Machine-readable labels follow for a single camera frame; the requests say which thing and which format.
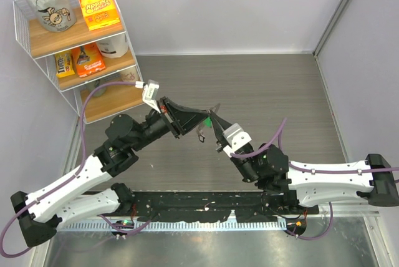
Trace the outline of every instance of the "cable clip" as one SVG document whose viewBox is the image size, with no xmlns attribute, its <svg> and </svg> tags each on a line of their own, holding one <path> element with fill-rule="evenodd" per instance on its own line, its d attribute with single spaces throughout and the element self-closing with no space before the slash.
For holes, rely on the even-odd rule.
<svg viewBox="0 0 399 267">
<path fill-rule="evenodd" d="M 135 87 L 140 88 L 140 89 L 143 89 L 145 85 L 146 84 L 142 81 L 136 81 L 136 83 L 135 83 Z"/>
</svg>

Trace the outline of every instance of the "snack bag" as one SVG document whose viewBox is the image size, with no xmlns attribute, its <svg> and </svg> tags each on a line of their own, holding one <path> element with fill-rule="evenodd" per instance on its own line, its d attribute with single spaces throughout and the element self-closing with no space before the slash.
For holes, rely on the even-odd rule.
<svg viewBox="0 0 399 267">
<path fill-rule="evenodd" d="M 57 68 L 57 77 L 63 78 L 67 75 L 74 75 L 74 68 L 72 65 L 72 51 L 64 51 L 54 54 L 55 66 Z"/>
<path fill-rule="evenodd" d="M 79 77 L 87 77 L 105 69 L 104 60 L 95 42 L 72 49 L 72 58 Z"/>
<path fill-rule="evenodd" d="M 113 0 L 79 0 L 79 3 L 90 31 L 120 22 Z"/>
</svg>

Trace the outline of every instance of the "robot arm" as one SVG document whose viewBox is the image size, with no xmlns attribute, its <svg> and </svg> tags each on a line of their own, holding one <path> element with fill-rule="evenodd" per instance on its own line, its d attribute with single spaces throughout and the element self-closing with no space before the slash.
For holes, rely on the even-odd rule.
<svg viewBox="0 0 399 267">
<path fill-rule="evenodd" d="M 354 163 L 306 164 L 289 162 L 288 156 L 272 144 L 253 157 L 235 158 L 232 157 L 233 153 L 242 155 L 254 152 L 250 144 L 251 137 L 238 124 L 231 125 L 213 112 L 210 118 L 218 144 L 216 150 L 227 154 L 243 176 L 243 181 L 255 182 L 255 186 L 269 195 L 283 193 L 288 205 L 310 208 L 321 203 L 359 201 L 362 198 L 373 206 L 399 205 L 392 173 L 368 172 L 390 168 L 381 155 L 370 154 L 366 160 Z"/>
<path fill-rule="evenodd" d="M 75 176 L 45 199 L 30 207 L 19 217 L 19 225 L 28 246 L 39 245 L 53 237 L 57 229 L 100 213 L 126 214 L 134 204 L 132 192 L 124 184 L 114 184 L 110 189 L 89 197 L 77 199 L 83 192 L 116 177 L 137 160 L 135 152 L 171 132 L 175 138 L 193 130 L 204 119 L 212 121 L 218 144 L 217 151 L 224 152 L 243 176 L 244 182 L 255 182 L 268 197 L 281 196 L 284 206 L 301 208 L 337 200 L 367 198 L 371 205 L 399 205 L 399 196 L 392 173 L 376 175 L 359 173 L 350 175 L 323 175 L 302 173 L 289 167 L 287 155 L 274 145 L 249 158 L 235 158 L 235 154 L 253 153 L 251 137 L 238 124 L 231 124 L 211 110 L 197 110 L 179 106 L 169 98 L 155 100 L 159 85 L 149 81 L 144 87 L 143 101 L 152 109 L 145 121 L 138 123 L 130 116 L 116 116 L 105 131 L 108 139 L 94 151 L 82 171 L 64 175 L 49 186 L 26 194 L 17 192 L 11 197 L 17 212 L 54 189 L 66 179 Z M 368 170 L 387 167 L 379 157 L 367 161 L 342 165 L 308 165 L 292 162 L 294 166 L 310 170 Z"/>
<path fill-rule="evenodd" d="M 32 201 L 37 202 L 19 217 L 19 225 L 28 246 L 36 246 L 47 241 L 55 235 L 58 226 L 65 226 L 86 216 L 112 213 L 115 210 L 120 213 L 127 212 L 132 207 L 133 197 L 124 184 L 121 184 L 123 186 L 118 190 L 115 187 L 111 188 L 111 191 L 106 190 L 99 198 L 74 199 L 132 166 L 138 160 L 136 151 L 168 132 L 179 138 L 208 117 L 206 110 L 179 106 L 167 97 L 155 101 L 158 88 L 158 84 L 154 81 L 149 81 L 144 87 L 143 101 L 152 108 L 145 121 L 139 124 L 126 114 L 116 116 L 105 131 L 108 139 L 87 159 L 78 175 L 79 167 L 36 192 L 13 194 L 11 202 L 16 213 Z M 43 194 L 55 189 L 71 177 L 75 178 L 45 199 L 37 201 Z M 96 205 L 87 205 L 91 200 L 94 200 Z"/>
</svg>

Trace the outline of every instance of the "white container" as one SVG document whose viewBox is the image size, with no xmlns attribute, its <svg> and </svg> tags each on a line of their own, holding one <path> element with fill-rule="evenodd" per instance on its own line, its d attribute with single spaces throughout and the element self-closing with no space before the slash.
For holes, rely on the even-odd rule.
<svg viewBox="0 0 399 267">
<path fill-rule="evenodd" d="M 119 72 L 122 81 L 124 82 L 136 82 L 140 81 L 136 67 L 130 67 Z"/>
<path fill-rule="evenodd" d="M 112 36 L 96 42 L 101 54 L 107 58 L 119 58 L 127 53 L 129 48 L 125 34 Z"/>
</svg>

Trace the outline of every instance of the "yellow box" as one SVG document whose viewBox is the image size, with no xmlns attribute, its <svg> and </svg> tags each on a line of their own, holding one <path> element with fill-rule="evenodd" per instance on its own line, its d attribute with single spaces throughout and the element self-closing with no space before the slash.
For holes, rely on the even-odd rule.
<svg viewBox="0 0 399 267">
<path fill-rule="evenodd" d="M 120 22 L 113 0 L 79 0 L 79 3 L 90 31 Z"/>
</svg>

